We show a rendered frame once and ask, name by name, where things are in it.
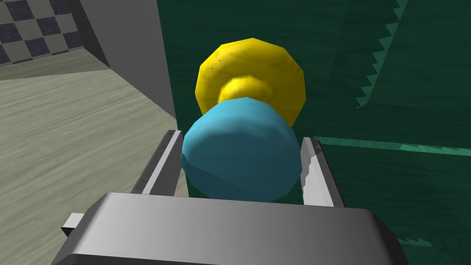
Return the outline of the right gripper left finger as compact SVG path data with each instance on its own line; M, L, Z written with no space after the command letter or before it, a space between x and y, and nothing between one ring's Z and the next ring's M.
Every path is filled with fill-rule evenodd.
M183 136L180 130L168 130L131 190L132 194L173 196L180 171Z

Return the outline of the blue and yellow door knob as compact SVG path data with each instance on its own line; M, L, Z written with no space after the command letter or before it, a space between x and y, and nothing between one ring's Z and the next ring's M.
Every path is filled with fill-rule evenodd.
M200 65L195 97L202 115L181 154L188 183L211 199L288 194L302 171L293 125L306 101L289 53L255 38L222 44Z

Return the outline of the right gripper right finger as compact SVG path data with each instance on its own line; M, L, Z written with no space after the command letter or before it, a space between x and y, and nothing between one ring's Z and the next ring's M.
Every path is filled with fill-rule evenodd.
M304 205L345 207L319 140L315 137L304 137L300 155L300 181Z

